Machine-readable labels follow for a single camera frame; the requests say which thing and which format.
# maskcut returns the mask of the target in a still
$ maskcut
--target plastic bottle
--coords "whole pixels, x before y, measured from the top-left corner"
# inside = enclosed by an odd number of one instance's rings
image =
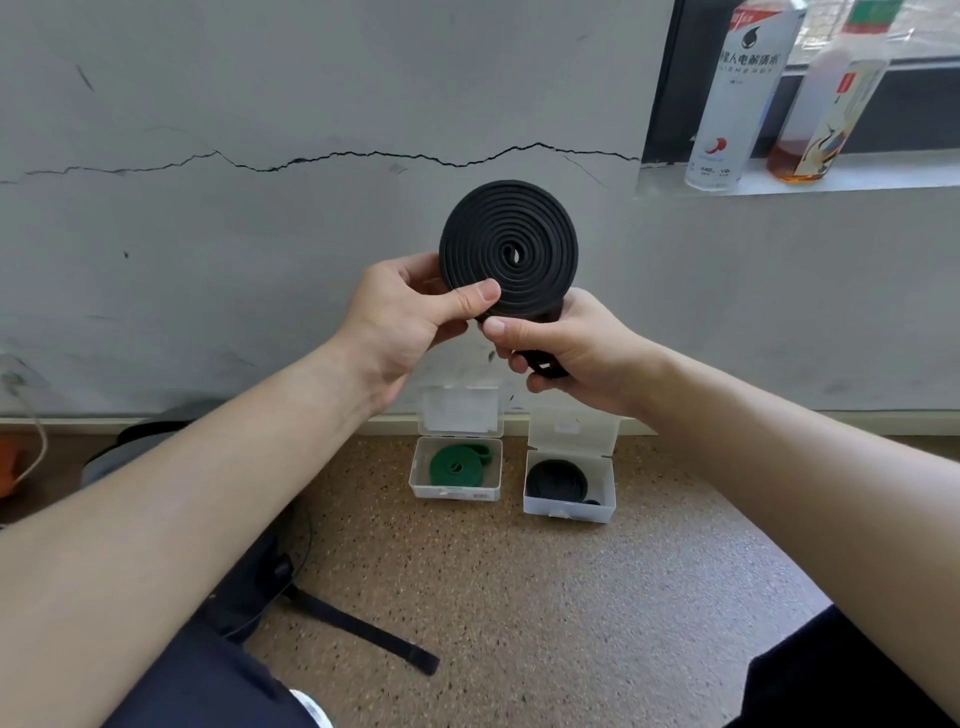
[[[814,57],[767,169],[784,182],[820,180],[890,65],[887,31],[902,0],[857,0],[840,35]]]
[[[802,0],[747,0],[733,11],[687,184],[719,192],[740,181],[805,14]]]

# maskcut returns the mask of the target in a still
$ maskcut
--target orange object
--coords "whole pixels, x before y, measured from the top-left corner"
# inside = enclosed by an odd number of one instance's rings
[[[0,439],[0,497],[13,493],[13,483],[16,480],[14,471],[20,448],[10,440]]]

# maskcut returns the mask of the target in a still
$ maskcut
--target black droplet logo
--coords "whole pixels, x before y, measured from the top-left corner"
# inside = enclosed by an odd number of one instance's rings
[[[744,48],[753,48],[756,45],[756,28],[751,28],[743,34],[743,40],[740,41],[740,45]]]

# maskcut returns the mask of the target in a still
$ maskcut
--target black window frame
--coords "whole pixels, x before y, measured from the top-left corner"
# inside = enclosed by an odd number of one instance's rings
[[[707,104],[733,10],[742,0],[675,0],[642,163],[683,163]],[[766,157],[805,66],[787,66],[753,157]],[[960,148],[960,59],[894,61],[844,146],[844,154]]]

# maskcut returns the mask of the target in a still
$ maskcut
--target bottle with amber liquid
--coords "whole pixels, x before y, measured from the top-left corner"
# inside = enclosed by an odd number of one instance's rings
[[[902,0],[857,0],[840,35],[807,68],[767,169],[784,182],[829,170],[890,65],[887,31]]]

